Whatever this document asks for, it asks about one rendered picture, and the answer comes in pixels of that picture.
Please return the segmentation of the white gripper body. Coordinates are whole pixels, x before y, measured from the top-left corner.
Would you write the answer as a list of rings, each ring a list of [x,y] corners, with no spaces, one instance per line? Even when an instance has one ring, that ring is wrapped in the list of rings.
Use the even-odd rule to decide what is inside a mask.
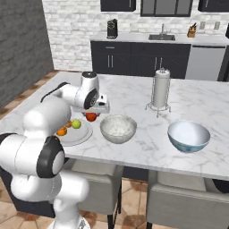
[[[110,104],[105,103],[104,105],[100,106],[98,103],[96,103],[93,107],[89,109],[82,109],[79,107],[74,107],[73,111],[78,112],[78,113],[108,114],[110,112]]]

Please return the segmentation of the grey speckled bowl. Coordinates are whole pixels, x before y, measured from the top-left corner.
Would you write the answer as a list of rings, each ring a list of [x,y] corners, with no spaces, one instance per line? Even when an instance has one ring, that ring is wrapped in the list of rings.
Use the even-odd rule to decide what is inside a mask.
[[[104,118],[100,131],[104,138],[114,144],[123,144],[130,140],[137,129],[137,123],[126,115],[114,114]]]

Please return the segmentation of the white plate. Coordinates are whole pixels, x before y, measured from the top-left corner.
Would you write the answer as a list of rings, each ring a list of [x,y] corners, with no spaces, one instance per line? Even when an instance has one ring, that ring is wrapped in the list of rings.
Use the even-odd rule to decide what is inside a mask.
[[[80,145],[90,138],[93,133],[91,123],[81,120],[81,127],[79,129],[68,128],[64,136],[59,136],[59,140],[63,147],[71,147]]]

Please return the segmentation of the blue and white bowl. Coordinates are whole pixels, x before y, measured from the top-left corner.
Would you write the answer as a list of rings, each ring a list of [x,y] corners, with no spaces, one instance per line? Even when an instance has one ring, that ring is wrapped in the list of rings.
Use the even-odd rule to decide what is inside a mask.
[[[202,150],[210,141],[210,132],[201,124],[180,120],[171,123],[167,135],[175,148],[183,153]]]

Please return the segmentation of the dark base cabinets run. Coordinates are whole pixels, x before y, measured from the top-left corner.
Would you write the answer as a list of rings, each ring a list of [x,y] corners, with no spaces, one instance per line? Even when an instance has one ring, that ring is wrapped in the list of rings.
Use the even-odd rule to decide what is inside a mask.
[[[161,67],[172,79],[184,79],[191,46],[173,43],[91,41],[96,73],[153,77]]]

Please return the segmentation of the paper towel roll holder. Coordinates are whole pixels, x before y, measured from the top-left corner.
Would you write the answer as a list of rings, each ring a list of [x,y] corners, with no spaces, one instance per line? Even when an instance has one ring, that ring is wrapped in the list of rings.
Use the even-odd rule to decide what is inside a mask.
[[[151,100],[146,104],[145,109],[150,108],[157,112],[157,117],[159,117],[160,111],[168,110],[172,111],[171,107],[168,105],[168,95],[170,89],[170,71],[161,67],[156,70],[156,75],[153,78]]]

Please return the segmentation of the grey upholstered chair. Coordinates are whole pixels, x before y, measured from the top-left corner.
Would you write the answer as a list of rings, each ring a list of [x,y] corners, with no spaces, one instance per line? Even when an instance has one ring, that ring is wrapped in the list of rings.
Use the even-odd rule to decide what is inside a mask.
[[[121,165],[106,164],[70,158],[64,168],[74,171],[89,182],[89,194],[80,204],[80,210],[107,215],[108,229],[114,229],[113,213],[122,209]]]
[[[147,229],[229,229],[229,193],[208,178],[149,171],[146,221]]]

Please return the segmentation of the black coffee machine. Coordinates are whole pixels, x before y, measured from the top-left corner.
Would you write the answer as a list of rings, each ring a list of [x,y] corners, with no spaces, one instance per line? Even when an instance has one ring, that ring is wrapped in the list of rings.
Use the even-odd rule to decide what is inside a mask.
[[[107,22],[107,38],[117,38],[118,29],[117,29],[117,19],[112,19]]]

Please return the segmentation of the sink with tap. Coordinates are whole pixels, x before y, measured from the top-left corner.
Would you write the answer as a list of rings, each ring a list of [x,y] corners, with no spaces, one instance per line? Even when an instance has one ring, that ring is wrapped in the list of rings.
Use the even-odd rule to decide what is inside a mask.
[[[168,35],[165,32],[165,25],[162,25],[161,32],[159,34],[150,34],[149,40],[175,40],[175,35]]]

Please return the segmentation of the stainless dishwasher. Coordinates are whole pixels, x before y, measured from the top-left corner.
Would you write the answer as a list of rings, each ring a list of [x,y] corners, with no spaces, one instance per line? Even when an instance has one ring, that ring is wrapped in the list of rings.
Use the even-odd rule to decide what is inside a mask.
[[[193,45],[186,71],[186,80],[217,81],[225,55],[225,46]]]

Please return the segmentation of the dark island base panel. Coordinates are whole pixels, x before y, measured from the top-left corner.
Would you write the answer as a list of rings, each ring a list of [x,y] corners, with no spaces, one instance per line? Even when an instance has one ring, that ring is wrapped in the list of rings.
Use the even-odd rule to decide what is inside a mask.
[[[55,211],[53,209],[53,205],[48,201],[28,202],[28,201],[23,201],[15,198],[11,191],[12,175],[6,172],[1,166],[0,166],[0,176],[17,210],[25,213],[38,215],[38,216],[47,216],[51,218],[55,217]]]

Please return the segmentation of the wooden knife block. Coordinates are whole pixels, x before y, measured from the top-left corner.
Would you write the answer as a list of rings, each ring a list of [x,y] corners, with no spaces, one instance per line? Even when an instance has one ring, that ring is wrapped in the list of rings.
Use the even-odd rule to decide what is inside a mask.
[[[188,38],[194,38],[196,33],[196,24],[193,24],[192,26],[189,27],[187,37]]]

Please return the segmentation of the dark wall cabinet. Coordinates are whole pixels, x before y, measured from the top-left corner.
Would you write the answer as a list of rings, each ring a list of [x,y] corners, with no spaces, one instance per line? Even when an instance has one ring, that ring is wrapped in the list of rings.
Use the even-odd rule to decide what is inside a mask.
[[[199,0],[198,10],[204,13],[229,13],[229,0]]]
[[[100,0],[102,12],[134,12],[136,0]]]

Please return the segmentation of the glass door wall cabinet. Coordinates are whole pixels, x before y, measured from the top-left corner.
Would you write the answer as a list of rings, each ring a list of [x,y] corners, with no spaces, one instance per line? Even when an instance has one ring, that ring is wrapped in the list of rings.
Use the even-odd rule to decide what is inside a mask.
[[[141,0],[141,17],[190,17],[193,0]]]

